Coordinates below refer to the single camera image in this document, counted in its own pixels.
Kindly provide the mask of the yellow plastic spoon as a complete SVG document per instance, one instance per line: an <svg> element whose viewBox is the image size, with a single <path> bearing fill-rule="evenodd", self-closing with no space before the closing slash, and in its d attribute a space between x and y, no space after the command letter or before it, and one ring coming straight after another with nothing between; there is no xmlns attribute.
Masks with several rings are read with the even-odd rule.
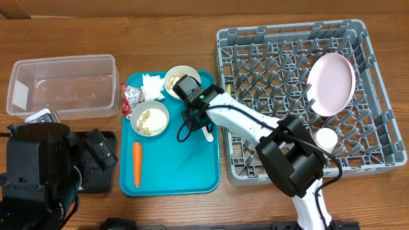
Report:
<svg viewBox="0 0 409 230"><path fill-rule="evenodd" d="M226 85L226 92L230 95L231 94L231 85L227 84Z"/></svg>

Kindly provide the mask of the white paper cup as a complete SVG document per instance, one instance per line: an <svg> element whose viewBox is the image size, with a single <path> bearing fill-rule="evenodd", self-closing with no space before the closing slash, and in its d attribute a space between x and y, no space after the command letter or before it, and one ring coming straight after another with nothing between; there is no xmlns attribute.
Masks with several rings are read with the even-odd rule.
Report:
<svg viewBox="0 0 409 230"><path fill-rule="evenodd" d="M313 139L318 147L331 153L337 144L337 134L330 128L321 128L313 133Z"/></svg>

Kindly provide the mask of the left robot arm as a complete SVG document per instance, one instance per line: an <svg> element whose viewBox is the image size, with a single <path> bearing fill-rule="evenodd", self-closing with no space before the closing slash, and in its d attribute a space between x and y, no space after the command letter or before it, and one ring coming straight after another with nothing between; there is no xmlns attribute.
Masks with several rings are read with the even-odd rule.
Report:
<svg viewBox="0 0 409 230"><path fill-rule="evenodd" d="M111 190L118 163L112 132L74 132L62 123L8 129L1 229L62 229L78 210L80 193Z"/></svg>

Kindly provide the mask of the pink round plate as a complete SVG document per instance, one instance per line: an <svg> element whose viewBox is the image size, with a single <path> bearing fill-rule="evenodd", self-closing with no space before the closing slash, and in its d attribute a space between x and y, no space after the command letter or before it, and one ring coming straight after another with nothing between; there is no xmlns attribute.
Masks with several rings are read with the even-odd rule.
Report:
<svg viewBox="0 0 409 230"><path fill-rule="evenodd" d="M320 57L309 72L307 99L318 115L329 117L341 112L352 99L355 72L351 63L338 53Z"/></svg>

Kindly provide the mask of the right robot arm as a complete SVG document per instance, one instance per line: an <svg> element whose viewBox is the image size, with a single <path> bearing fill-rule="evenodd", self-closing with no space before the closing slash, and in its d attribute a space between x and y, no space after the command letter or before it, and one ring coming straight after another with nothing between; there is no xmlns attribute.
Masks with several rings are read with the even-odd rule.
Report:
<svg viewBox="0 0 409 230"><path fill-rule="evenodd" d="M222 88L214 84L204 88L188 75L176 82L173 91L186 105L183 126L189 132L218 125L249 141L271 182L292 198L298 226L330 229L332 217L320 193L328 153L297 117L265 116L237 102Z"/></svg>

